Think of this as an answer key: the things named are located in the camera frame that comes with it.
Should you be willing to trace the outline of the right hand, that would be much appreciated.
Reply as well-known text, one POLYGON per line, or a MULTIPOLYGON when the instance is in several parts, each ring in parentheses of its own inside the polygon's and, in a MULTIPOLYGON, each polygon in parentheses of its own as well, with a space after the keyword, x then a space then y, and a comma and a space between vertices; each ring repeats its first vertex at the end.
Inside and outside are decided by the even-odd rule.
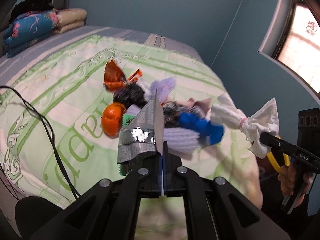
MULTIPOLYGON (((297 170, 295 165, 291 163, 289 166, 282 166, 280 168, 280 174, 278 175, 278 180, 280 181, 280 188, 284 196, 291 196, 294 194, 294 187, 296 181, 297 170)), ((304 174, 304 189, 302 190, 300 197, 296 201, 294 207, 298 207, 302 204, 305 194, 310 188, 313 182, 313 173, 304 174)))

